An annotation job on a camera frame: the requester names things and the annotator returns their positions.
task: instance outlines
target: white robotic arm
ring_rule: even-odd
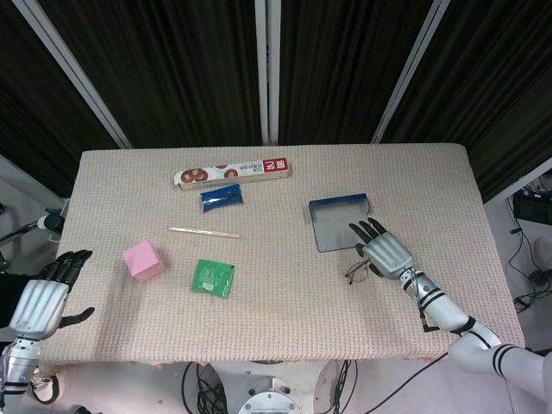
[[[460,336],[448,349],[450,359],[459,368],[472,373],[495,373],[530,392],[549,405],[552,413],[552,354],[547,358],[515,345],[503,344],[483,323],[468,316],[433,283],[415,268],[410,251],[376,220],[349,224],[366,243],[357,251],[370,260],[370,269],[378,276],[398,280],[403,290],[417,303],[423,329],[429,328],[425,316],[441,330]]]
[[[16,410],[38,365],[40,341],[59,328],[83,322],[94,312],[88,308],[80,315],[62,317],[69,292],[91,255],[88,250],[62,254],[25,286],[9,323],[17,338],[0,358],[0,413],[4,413],[6,402]]]

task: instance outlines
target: green packet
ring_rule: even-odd
[[[199,259],[191,282],[191,289],[195,292],[208,292],[221,298],[227,298],[233,278],[233,265]]]

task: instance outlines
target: beige knitted tablecloth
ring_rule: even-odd
[[[173,186],[181,169],[285,156],[287,179],[241,185],[244,204],[203,213],[199,192]],[[524,345],[480,194],[455,144],[219,147],[83,154],[60,253],[94,251],[43,360],[366,359],[436,357],[452,334],[424,334],[398,282],[373,274],[349,285],[354,249],[320,254],[308,203],[365,192],[392,231],[463,309],[504,342]],[[171,226],[241,234],[223,239]],[[122,252],[151,241],[167,270],[140,283]],[[198,259],[235,265],[228,298],[191,291]]]

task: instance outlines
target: robot finger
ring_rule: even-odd
[[[55,270],[55,273],[52,276],[52,280],[55,282],[62,282],[63,278],[69,267],[71,267],[72,259],[75,257],[75,253],[71,252],[69,254],[62,254],[56,261],[59,262],[58,267]]]
[[[348,226],[356,233],[356,235],[358,235],[363,242],[365,242],[366,244],[368,244],[369,242],[372,241],[372,238],[367,235],[366,233],[364,233],[360,228],[359,226],[357,226],[356,224],[352,224],[352,223],[349,223]]]
[[[377,236],[379,236],[378,232],[374,229],[372,229],[372,227],[370,227],[370,224],[366,223],[366,222],[359,222],[359,224],[362,226],[362,228],[370,235],[370,237],[372,237],[373,239],[375,239]]]
[[[90,250],[79,250],[75,253],[71,259],[70,266],[60,276],[59,282],[68,284],[71,289],[80,275],[80,270],[91,256],[92,251]]]
[[[38,275],[38,279],[52,280],[54,275],[57,273],[60,264],[65,262],[68,258],[73,255],[73,252],[63,253],[55,261],[44,267]]]
[[[95,310],[96,310],[96,308],[90,307],[90,308],[86,308],[79,315],[73,315],[71,317],[62,317],[61,322],[60,322],[60,326],[58,326],[58,329],[65,328],[65,326],[71,326],[71,325],[75,325],[77,323],[84,322],[86,319],[88,319],[92,315],[92,313],[94,313]]]
[[[370,270],[371,270],[373,273],[376,274],[376,276],[379,276],[379,277],[383,278],[383,274],[381,274],[380,270],[379,270],[376,266],[374,266],[372,263],[370,263],[370,264],[368,265],[368,267],[370,268]]]
[[[354,248],[356,249],[356,253],[358,253],[360,257],[363,257],[363,256],[364,256],[364,250],[363,250],[364,244],[362,244],[362,243],[356,243],[356,244],[354,245]]]
[[[381,235],[383,235],[387,231],[377,220],[369,217],[368,221],[370,222],[370,224],[372,224],[372,227],[374,227],[376,231]]]

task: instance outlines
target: pink sponge block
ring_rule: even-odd
[[[157,249],[147,240],[138,243],[123,254],[130,275],[145,282],[165,270]]]

